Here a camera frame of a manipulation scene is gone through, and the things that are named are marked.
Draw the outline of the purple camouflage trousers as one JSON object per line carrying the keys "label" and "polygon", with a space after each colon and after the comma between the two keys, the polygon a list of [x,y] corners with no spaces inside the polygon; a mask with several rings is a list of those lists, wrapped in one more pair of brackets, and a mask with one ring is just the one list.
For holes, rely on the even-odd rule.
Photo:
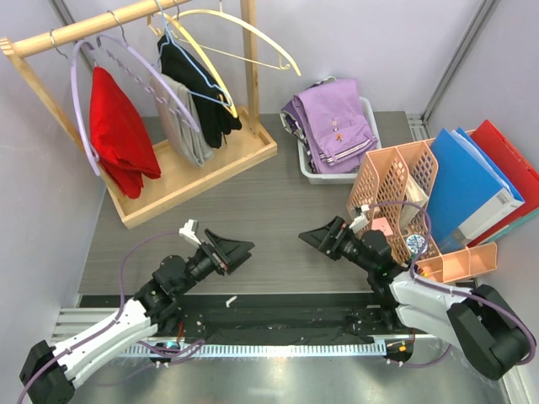
{"label": "purple camouflage trousers", "polygon": [[305,134],[303,123],[301,122],[298,113],[292,103],[289,101],[280,111],[280,119],[284,129],[296,137],[306,149],[308,164],[312,172],[316,172],[313,164],[310,146],[308,145],[307,136]]}

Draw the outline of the lilac plastic hanger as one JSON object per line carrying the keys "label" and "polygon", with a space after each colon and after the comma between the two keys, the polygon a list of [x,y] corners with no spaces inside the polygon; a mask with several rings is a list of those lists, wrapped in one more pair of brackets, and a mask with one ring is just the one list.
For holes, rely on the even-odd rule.
{"label": "lilac plastic hanger", "polygon": [[[172,114],[179,117],[188,127],[196,132],[200,132],[200,125],[195,122],[195,118],[184,105],[184,103],[179,99],[176,92],[168,85],[168,83],[163,79],[163,76],[158,72],[153,65],[151,65],[144,57],[142,57],[134,48],[132,48],[127,41],[125,40],[125,30],[123,24],[120,22],[120,19],[117,17],[114,11],[108,10],[113,19],[116,22],[116,25],[121,29],[121,37],[117,37],[109,34],[99,34],[96,36],[96,43],[98,48],[101,49],[112,61],[114,61],[120,69],[122,69],[127,76],[134,80],[144,91],[153,96],[154,100],[159,104],[164,105]],[[116,57],[111,50],[104,48],[102,46],[102,39],[106,38],[112,40],[117,45],[131,53],[150,73],[150,77],[157,80],[158,88],[165,91],[168,97],[159,96],[157,94],[156,88],[153,87],[149,82],[145,82],[141,77],[137,76],[128,66],[126,66],[118,57]]]}

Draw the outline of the cream white hanger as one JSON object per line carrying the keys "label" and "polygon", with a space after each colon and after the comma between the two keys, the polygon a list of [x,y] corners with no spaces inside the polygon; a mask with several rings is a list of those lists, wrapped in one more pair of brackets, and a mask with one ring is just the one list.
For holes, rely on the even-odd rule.
{"label": "cream white hanger", "polygon": [[[262,39],[263,41],[268,43],[270,46],[272,46],[279,53],[280,56],[283,56],[288,61],[288,63],[285,64],[285,65],[279,64],[278,66],[273,66],[273,65],[269,65],[269,64],[266,64],[266,63],[263,63],[263,62],[253,60],[253,59],[248,59],[248,58],[245,58],[243,56],[233,55],[233,54],[227,53],[225,51],[221,51],[221,50],[210,48],[208,46],[201,45],[203,50],[206,49],[206,50],[210,50],[210,51],[215,51],[215,52],[221,53],[221,54],[223,54],[225,56],[230,56],[230,57],[237,58],[237,59],[249,62],[249,63],[270,67],[270,68],[273,68],[275,70],[280,70],[280,71],[288,70],[292,66],[294,71],[296,72],[296,74],[298,76],[301,75],[301,72],[300,72],[300,69],[299,69],[298,65],[291,58],[291,56],[280,45],[278,45],[276,42],[274,42],[269,36],[267,36],[266,34],[261,32],[259,29],[257,29],[253,25],[251,25],[251,24],[243,21],[242,19],[237,18],[237,17],[235,17],[235,16],[233,16],[233,15],[231,15],[229,13],[223,13],[222,11],[216,11],[216,10],[211,10],[211,9],[191,9],[191,10],[188,10],[188,11],[180,12],[180,13],[176,14],[172,18],[179,22],[179,18],[187,16],[187,15],[191,15],[191,14],[214,15],[214,16],[220,17],[222,19],[229,20],[229,21],[231,21],[231,22],[233,22],[233,23],[235,23],[237,25],[242,26],[245,30],[249,31],[251,34],[254,34],[254,35],[258,36],[260,39]],[[188,43],[186,40],[180,39],[178,36],[177,36],[177,40]]]}

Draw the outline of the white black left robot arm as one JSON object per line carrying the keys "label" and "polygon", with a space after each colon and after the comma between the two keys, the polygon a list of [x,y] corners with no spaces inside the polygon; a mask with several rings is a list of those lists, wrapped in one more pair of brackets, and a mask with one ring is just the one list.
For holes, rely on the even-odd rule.
{"label": "white black left robot arm", "polygon": [[192,257],[167,256],[131,298],[120,295],[113,314],[54,346],[40,341],[30,349],[19,374],[23,385],[19,402],[25,398],[33,403],[69,402],[76,389],[131,345],[156,334],[172,335],[179,325],[181,297],[208,275],[229,275],[250,258],[253,242],[220,237],[210,230],[203,242],[193,226],[188,221],[177,232],[196,247]]}

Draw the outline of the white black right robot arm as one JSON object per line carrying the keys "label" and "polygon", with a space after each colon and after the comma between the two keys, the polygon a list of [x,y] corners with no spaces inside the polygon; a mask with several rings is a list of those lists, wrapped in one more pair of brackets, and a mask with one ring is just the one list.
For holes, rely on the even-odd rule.
{"label": "white black right robot arm", "polygon": [[386,331],[406,327],[431,334],[459,349],[490,380],[534,359],[535,337],[495,288],[449,286],[414,274],[393,258],[382,231],[356,236],[339,216],[298,237],[326,257],[345,258],[366,271],[371,290],[385,305],[379,316]]}

